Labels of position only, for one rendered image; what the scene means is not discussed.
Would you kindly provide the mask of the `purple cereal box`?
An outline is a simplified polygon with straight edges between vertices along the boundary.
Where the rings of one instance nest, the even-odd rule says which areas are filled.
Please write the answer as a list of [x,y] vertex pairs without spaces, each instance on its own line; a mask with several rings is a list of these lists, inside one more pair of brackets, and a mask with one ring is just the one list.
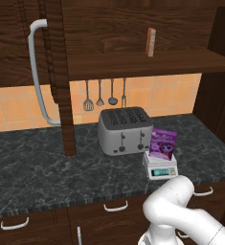
[[176,132],[153,128],[149,156],[170,161],[175,149],[176,137]]

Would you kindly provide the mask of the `white digital scale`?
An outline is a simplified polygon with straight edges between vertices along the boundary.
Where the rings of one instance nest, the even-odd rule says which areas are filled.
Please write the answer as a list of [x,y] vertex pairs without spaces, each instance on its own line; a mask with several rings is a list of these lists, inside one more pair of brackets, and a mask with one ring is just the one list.
[[151,157],[146,151],[143,155],[143,166],[149,180],[166,180],[178,175],[177,161],[174,156],[171,160]]

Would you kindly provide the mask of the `dark wood open cabinet door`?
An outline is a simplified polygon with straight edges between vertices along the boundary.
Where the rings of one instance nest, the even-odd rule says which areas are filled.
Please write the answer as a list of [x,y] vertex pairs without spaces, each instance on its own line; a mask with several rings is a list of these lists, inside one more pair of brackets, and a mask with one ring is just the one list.
[[37,0],[40,17],[47,20],[43,30],[49,79],[54,102],[58,105],[64,152],[66,156],[76,154],[76,140],[70,95],[68,63],[61,0]]

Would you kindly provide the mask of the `dark wood tall side cabinet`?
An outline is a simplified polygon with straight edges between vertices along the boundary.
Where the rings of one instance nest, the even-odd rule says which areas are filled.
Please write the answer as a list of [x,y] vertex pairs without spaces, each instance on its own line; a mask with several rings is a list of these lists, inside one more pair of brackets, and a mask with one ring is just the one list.
[[[216,10],[208,49],[225,57],[225,7]],[[201,76],[192,113],[225,144],[225,72]]]

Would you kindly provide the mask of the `dark wood base cabinet door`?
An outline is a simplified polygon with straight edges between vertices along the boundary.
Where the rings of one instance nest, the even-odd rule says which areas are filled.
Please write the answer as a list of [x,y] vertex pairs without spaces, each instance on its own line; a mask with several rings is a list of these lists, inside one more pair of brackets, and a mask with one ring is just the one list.
[[147,230],[146,222],[130,220],[79,222],[71,228],[73,245],[79,245],[78,226],[82,245],[138,245],[140,237]]

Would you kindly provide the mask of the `dark wood closed cabinet door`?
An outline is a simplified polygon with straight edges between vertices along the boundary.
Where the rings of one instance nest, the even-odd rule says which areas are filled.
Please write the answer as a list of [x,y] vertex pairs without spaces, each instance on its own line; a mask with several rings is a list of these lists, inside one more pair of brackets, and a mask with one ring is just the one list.
[[37,0],[0,0],[0,87],[34,84],[28,35],[38,18]]

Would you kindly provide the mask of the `grey four-slot toaster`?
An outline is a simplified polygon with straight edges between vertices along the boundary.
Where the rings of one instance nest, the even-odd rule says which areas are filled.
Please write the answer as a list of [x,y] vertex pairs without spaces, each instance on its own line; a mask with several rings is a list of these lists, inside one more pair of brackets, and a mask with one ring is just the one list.
[[153,123],[142,107],[104,109],[100,113],[98,138],[109,156],[149,150]]

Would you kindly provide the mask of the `grey ladle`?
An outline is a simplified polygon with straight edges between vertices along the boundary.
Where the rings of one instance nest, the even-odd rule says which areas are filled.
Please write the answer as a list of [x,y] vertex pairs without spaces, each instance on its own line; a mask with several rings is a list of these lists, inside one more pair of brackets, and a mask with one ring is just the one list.
[[[114,91],[114,79],[111,79],[111,91]],[[118,100],[114,97],[113,94],[111,94],[110,98],[108,99],[108,102],[111,105],[116,105],[118,103]]]

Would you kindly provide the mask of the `small grey hanging spatula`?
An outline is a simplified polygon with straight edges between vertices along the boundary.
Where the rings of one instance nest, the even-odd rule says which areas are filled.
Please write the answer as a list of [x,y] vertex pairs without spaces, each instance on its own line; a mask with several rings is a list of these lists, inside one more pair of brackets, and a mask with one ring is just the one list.
[[99,79],[99,98],[97,100],[97,106],[104,106],[104,101],[101,98],[101,79]]

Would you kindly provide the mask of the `grey meat fork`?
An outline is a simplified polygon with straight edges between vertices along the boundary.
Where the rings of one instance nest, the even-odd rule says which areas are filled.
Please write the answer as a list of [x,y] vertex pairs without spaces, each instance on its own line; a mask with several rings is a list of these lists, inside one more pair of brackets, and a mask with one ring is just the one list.
[[123,87],[123,95],[122,95],[122,108],[126,107],[125,85],[126,85],[126,78],[124,78],[124,87]]

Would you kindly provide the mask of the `grey slotted spatula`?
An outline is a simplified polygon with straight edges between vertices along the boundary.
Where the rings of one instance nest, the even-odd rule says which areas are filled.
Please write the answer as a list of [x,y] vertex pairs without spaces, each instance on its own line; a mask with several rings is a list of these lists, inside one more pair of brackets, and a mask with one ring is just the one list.
[[89,81],[85,81],[86,85],[86,100],[83,102],[83,110],[84,111],[93,111],[94,103],[89,99]]

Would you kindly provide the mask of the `red and white box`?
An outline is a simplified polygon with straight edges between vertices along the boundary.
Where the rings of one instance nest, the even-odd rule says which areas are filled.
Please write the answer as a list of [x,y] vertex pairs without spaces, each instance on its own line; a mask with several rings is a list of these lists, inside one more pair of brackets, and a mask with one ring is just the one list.
[[146,37],[146,55],[149,57],[153,57],[155,36],[156,30],[153,28],[148,28]]

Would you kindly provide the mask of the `dark wood drawer front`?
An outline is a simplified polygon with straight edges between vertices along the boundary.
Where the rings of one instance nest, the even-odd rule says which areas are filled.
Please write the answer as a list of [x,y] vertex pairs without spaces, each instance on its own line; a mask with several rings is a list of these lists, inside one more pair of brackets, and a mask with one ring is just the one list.
[[0,228],[0,245],[72,245],[69,219],[66,209],[31,212],[0,218],[5,226],[29,224],[18,230],[3,231]]
[[206,196],[193,196],[188,204],[189,208],[203,209],[208,212],[225,210],[225,182],[210,184],[195,184],[196,193],[208,192],[213,188],[214,192]]
[[[123,197],[113,200],[104,200],[95,203],[89,203],[68,208],[68,214],[72,223],[90,220],[93,218],[120,216],[131,212],[143,212],[143,203],[147,195],[135,195],[130,197]],[[105,204],[108,208],[116,208],[123,206],[125,200],[128,202],[128,208],[120,212],[106,212],[103,208]]]

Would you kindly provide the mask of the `dark wood open wall cabinet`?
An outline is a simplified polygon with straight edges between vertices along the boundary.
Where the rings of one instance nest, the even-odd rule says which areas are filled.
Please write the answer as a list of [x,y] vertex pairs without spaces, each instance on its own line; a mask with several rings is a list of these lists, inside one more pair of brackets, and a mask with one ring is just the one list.
[[[61,0],[72,80],[225,72],[208,49],[225,0]],[[153,57],[147,29],[156,30]]]

